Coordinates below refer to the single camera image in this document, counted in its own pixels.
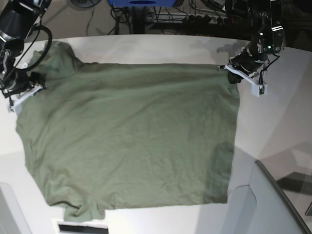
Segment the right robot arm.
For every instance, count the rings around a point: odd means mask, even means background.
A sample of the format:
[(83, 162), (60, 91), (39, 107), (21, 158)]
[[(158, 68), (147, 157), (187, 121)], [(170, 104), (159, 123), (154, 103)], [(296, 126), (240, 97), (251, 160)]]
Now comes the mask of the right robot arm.
[[(46, 89), (45, 77), (34, 69), (43, 61), (52, 45), (51, 31), (41, 19), (49, 0), (10, 0), (0, 14), (0, 91), (8, 100), (8, 111), (18, 115), (22, 103), (37, 92)], [(24, 41), (33, 32), (45, 32), (48, 42), (36, 62), (18, 68), (28, 52)]]

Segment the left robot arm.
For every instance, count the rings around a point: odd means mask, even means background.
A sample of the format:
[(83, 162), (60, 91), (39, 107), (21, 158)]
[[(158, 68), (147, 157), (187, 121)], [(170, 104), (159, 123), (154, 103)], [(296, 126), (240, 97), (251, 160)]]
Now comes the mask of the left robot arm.
[(228, 71), (231, 84), (242, 80), (250, 83), (251, 93), (259, 97), (267, 94), (264, 73), (280, 58), (279, 53), (284, 47), (281, 1), (248, 0), (247, 10), (252, 25), (251, 41), (219, 69)]

